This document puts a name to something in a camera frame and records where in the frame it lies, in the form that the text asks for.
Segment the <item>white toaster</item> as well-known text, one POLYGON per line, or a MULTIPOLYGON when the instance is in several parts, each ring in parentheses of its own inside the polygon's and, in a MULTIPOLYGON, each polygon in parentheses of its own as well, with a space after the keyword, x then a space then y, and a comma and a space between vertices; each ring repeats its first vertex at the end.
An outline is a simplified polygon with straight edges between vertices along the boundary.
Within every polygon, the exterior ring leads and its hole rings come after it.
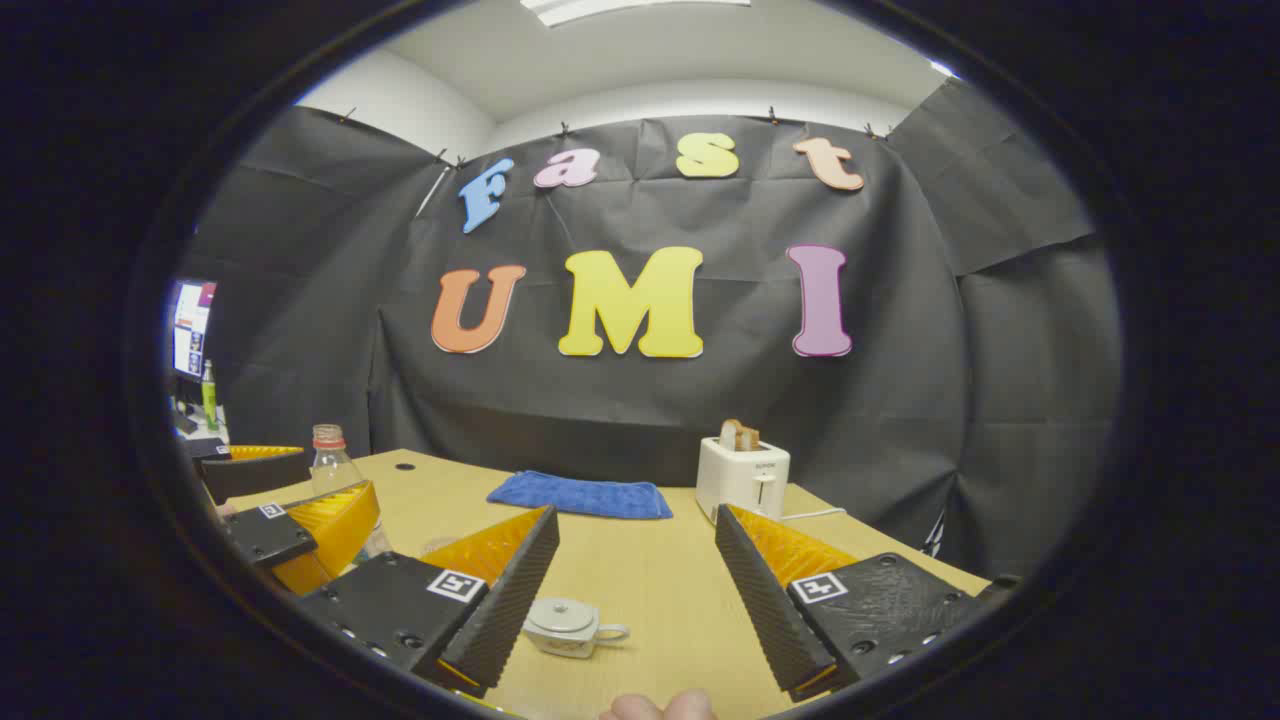
POLYGON ((780 520, 785 514, 790 454, 763 443, 759 450, 730 451, 718 438, 704 438, 698 459, 695 497, 710 523, 721 505, 780 520))

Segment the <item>computer monitor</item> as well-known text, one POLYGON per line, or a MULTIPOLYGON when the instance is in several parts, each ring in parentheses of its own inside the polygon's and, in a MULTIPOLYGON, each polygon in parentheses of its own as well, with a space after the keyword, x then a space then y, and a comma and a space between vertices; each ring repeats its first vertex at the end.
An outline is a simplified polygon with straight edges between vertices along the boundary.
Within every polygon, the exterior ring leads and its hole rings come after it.
POLYGON ((172 293, 170 369, 187 379, 200 380, 206 364, 209 325, 218 282, 179 278, 172 293))

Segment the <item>black backdrop cloth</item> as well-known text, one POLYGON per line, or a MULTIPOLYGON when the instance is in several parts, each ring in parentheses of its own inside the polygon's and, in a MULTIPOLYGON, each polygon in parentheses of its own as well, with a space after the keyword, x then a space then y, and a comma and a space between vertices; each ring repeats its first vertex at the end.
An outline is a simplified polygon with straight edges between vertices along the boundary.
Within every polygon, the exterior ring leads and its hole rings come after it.
POLYGON ((447 170, 319 110, 233 165, 215 282, 234 439, 690 486, 727 418, 794 483, 983 577, 1102 486, 1123 380, 1105 238, 1038 143, 948 83, 888 138, 626 120, 447 170))

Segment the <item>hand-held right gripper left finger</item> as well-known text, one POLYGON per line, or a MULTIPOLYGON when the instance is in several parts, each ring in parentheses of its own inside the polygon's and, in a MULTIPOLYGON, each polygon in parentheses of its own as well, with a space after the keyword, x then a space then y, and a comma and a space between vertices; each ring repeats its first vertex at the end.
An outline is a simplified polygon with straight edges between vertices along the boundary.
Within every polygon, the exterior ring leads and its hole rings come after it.
POLYGON ((420 559, 380 553, 300 603, 385 664, 481 698, 499 684, 559 539, 544 506, 420 559))

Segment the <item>white teacup lid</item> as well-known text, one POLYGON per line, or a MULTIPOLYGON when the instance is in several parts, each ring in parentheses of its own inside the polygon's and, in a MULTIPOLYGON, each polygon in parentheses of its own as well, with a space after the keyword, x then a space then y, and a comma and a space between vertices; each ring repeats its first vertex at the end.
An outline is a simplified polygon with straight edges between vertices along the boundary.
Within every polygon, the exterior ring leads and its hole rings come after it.
POLYGON ((599 626, 599 611, 577 600, 540 597, 532 602, 525 630, 540 635, 588 637, 599 626))

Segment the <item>ceiling light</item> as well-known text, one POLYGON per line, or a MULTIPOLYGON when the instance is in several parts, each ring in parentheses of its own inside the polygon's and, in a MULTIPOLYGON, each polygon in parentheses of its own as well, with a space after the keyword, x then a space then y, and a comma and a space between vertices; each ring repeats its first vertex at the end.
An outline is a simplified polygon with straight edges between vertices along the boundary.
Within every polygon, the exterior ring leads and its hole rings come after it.
POLYGON ((741 6, 753 0, 518 0, 547 28, 566 26, 596 15, 658 6, 741 6))

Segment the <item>clear plastic water bottle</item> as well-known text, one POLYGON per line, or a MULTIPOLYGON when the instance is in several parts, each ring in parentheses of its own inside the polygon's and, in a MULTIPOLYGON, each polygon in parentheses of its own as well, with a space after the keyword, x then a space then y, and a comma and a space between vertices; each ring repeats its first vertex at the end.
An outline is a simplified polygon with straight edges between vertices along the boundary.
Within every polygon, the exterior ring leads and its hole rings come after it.
MULTIPOLYGON (((312 428, 315 460, 311 478, 316 496, 330 495, 358 483, 366 483, 364 474, 353 464, 347 451, 346 436, 337 424, 316 424, 312 428)), ((381 510, 375 503, 375 523, 366 534, 364 546, 355 555, 353 565, 360 565, 378 555, 392 551, 390 541, 381 521, 381 510)))

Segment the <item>blue cloth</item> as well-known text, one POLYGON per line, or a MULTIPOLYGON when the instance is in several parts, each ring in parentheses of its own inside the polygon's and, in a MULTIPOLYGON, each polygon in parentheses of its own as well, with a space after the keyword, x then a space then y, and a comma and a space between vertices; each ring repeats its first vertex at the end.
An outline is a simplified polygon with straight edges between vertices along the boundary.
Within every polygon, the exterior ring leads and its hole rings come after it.
POLYGON ((486 497, 489 503, 525 509, 553 506, 593 518, 658 520, 673 512, 653 483, 580 480, 541 471, 517 471, 486 497))

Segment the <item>white teacup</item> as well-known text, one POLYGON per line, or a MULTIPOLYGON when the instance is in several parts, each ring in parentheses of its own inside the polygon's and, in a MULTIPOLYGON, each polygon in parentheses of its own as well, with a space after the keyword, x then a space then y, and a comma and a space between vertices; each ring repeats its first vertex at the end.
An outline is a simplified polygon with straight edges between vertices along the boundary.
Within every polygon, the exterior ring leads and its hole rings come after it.
POLYGON ((631 629, 625 624, 603 623, 599 611, 599 626, 593 635, 566 637, 566 635, 540 635, 525 630, 524 634, 532 642, 536 650, 570 659, 590 659, 598 646, 617 644, 631 635, 631 629))

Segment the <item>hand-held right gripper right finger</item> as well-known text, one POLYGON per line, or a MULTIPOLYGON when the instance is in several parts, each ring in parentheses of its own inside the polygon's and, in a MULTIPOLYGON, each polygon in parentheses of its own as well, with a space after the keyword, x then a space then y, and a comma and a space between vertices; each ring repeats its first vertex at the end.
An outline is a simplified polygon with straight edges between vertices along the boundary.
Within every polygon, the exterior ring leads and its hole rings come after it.
POLYGON ((781 691, 796 702, 887 673, 991 605, 901 553, 854 556, 730 503, 716 546, 781 691))

